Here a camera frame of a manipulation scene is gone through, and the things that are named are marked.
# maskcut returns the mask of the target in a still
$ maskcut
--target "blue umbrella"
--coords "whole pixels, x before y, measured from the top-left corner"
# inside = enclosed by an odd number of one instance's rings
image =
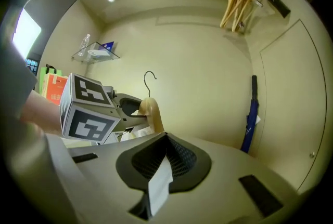
[[[250,113],[247,115],[247,124],[246,124],[246,132],[244,136],[243,144],[241,145],[241,151],[248,153],[254,133],[255,121],[257,120],[258,114],[258,85],[257,85],[257,76],[252,76],[252,99],[251,99],[251,107]]]

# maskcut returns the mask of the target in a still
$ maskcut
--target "blue box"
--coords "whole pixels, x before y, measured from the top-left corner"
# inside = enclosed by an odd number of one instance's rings
[[[108,51],[112,51],[113,45],[114,45],[114,41],[101,44],[101,46],[103,46],[104,48],[106,48]]]

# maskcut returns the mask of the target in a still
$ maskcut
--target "green bag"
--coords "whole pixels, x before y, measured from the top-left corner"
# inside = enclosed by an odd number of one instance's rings
[[[44,76],[48,73],[54,73],[54,74],[57,74],[59,76],[62,76],[62,71],[57,70],[56,68],[54,68],[51,65],[47,64],[46,67],[41,67],[41,69],[40,69],[40,94],[42,93],[42,89],[43,89]]]

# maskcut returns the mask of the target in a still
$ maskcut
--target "door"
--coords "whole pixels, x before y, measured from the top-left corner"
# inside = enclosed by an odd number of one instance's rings
[[[262,50],[261,58],[266,117],[257,158],[298,189],[315,160],[324,130],[322,66],[301,21]]]

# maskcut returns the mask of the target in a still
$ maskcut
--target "black rubber pad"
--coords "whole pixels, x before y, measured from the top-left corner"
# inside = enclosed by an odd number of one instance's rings
[[[283,207],[283,204],[254,175],[239,178],[239,181],[264,217]]]
[[[72,159],[74,160],[75,163],[80,163],[80,162],[85,162],[88,160],[93,160],[98,158],[98,156],[95,153],[89,153],[85,155],[78,155],[78,156],[73,156]]]

